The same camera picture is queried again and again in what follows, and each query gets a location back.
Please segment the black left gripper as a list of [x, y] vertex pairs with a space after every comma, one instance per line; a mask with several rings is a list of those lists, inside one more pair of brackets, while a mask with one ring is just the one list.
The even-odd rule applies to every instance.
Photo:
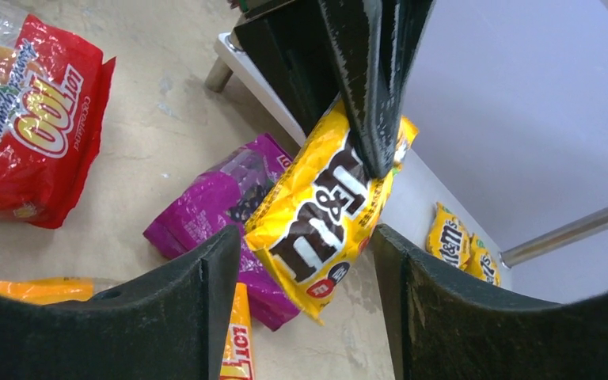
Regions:
[[245, 21], [234, 31], [304, 133], [313, 130], [340, 87], [355, 148], [368, 174], [383, 178], [393, 166], [402, 97], [433, 5], [242, 1]]

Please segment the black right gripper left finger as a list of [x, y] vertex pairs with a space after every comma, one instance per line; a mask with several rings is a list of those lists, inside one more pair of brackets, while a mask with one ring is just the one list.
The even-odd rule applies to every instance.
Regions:
[[0, 379], [216, 379], [234, 300], [240, 233], [85, 302], [0, 296]]

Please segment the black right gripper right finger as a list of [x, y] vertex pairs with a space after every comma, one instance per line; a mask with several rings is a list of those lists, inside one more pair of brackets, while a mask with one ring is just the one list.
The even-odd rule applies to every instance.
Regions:
[[505, 290], [390, 226], [370, 240], [397, 379], [608, 379], [608, 293], [558, 304]]

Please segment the yellow M&M candy bag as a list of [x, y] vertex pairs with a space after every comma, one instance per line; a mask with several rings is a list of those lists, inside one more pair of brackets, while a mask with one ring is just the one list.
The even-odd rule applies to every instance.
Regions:
[[426, 238], [432, 256], [465, 270], [470, 259], [470, 234], [461, 219], [442, 203], [436, 203], [435, 218]]

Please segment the orange gummy candy bag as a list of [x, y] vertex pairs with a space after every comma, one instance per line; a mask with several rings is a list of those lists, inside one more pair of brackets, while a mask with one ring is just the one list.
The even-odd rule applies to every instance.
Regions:
[[[65, 301], [87, 301], [117, 284], [110, 279], [83, 277], [55, 277], [21, 282], [0, 280], [0, 295], [32, 304], [48, 305]], [[236, 283], [219, 378], [255, 377], [252, 324], [246, 285]]]

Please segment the purple gummy candy bag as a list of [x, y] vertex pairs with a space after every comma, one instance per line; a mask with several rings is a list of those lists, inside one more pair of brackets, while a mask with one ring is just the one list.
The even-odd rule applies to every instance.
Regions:
[[[243, 234], [249, 218], [290, 164], [291, 156], [270, 134], [258, 135], [201, 173], [143, 235], [162, 256], [174, 259], [225, 226], [236, 226]], [[250, 313], [276, 331], [295, 318], [299, 310], [245, 241], [240, 243], [238, 280], [247, 286]]]

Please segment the red gummy candy bag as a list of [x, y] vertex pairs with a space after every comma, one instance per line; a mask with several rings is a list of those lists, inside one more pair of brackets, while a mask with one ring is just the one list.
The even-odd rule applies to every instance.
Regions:
[[57, 229], [100, 151], [116, 62], [0, 1], [0, 221]]

